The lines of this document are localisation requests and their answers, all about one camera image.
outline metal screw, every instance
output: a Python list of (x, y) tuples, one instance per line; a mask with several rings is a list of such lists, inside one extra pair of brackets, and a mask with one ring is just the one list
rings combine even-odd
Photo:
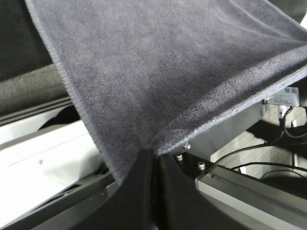
[(204, 162), (198, 162), (198, 169), (199, 170), (205, 170), (206, 168), (206, 165)]
[(186, 150), (189, 150), (189, 149), (191, 148), (191, 145), (190, 145), (189, 143), (187, 143), (187, 144), (184, 145), (184, 148), (185, 148)]
[(182, 161), (183, 160), (182, 154), (177, 154), (176, 158), (177, 158), (177, 161)]

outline label sticker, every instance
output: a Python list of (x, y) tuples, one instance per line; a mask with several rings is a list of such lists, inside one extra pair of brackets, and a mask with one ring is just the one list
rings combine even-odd
[(267, 98), (268, 104), (279, 104), (287, 106), (299, 106), (299, 92), (297, 87), (286, 87), (276, 94)]

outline wire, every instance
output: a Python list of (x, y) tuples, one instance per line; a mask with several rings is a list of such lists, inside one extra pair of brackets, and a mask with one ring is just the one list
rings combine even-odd
[(250, 162), (250, 163), (238, 165), (238, 166), (233, 167), (231, 169), (235, 170), (235, 169), (239, 169), (241, 167), (250, 166), (250, 165), (254, 165), (254, 164), (280, 166), (280, 167), (285, 167), (285, 168), (290, 168), (290, 169), (297, 169), (297, 170), (300, 170), (300, 171), (307, 172), (307, 169), (305, 169), (305, 168), (301, 168), (301, 167), (297, 167), (297, 166), (293, 166), (293, 165), (289, 165), (289, 164), (281, 164), (281, 163), (273, 163), (273, 162)]
[(246, 150), (254, 150), (254, 149), (259, 149), (259, 148), (263, 148), (263, 147), (268, 147), (268, 146), (274, 146), (273, 144), (276, 143), (277, 141), (279, 141), (281, 138), (283, 137), (283, 131), (281, 132), (281, 134), (279, 135), (278, 138), (276, 138), (274, 141), (272, 141), (271, 143), (264, 143), (264, 144), (259, 144), (259, 145), (253, 145), (253, 146), (249, 146), (249, 147), (246, 147), (246, 148), (242, 148), (242, 149), (238, 149), (236, 151), (233, 151), (233, 152), (230, 152), (224, 156), (222, 156), (220, 159), (218, 159), (214, 165), (217, 165), (219, 162), (221, 162), (222, 160), (224, 160), (225, 158), (231, 156), (231, 155), (234, 155), (234, 154), (237, 154), (239, 152), (243, 152), (243, 151), (246, 151)]
[(275, 172), (289, 172), (289, 173), (294, 173), (296, 175), (299, 175), (300, 177), (304, 177), (302, 174), (299, 174), (298, 172), (294, 172), (294, 171), (291, 171), (291, 170), (286, 170), (286, 169), (280, 169), (280, 170), (272, 170), (272, 171), (269, 171), (269, 172), (266, 172), (264, 175), (262, 175), (261, 178), (259, 178), (259, 180), (261, 180), (263, 177), (265, 177), (266, 175), (270, 174), (270, 173), (275, 173)]
[(302, 134), (296, 136), (296, 135), (291, 134), (291, 133), (287, 130), (287, 128), (286, 128), (286, 117), (287, 117), (287, 115), (288, 115), (289, 113), (291, 113), (292, 111), (293, 111), (293, 107), (290, 107), (290, 108), (287, 110), (287, 112), (284, 114), (283, 119), (281, 119), (281, 121), (280, 121), (281, 127), (282, 127), (284, 133), (285, 133), (287, 136), (289, 136), (289, 137), (291, 137), (291, 138), (302, 138), (302, 137), (304, 137), (304, 136), (307, 135), (307, 131), (306, 131), (305, 133), (302, 133)]

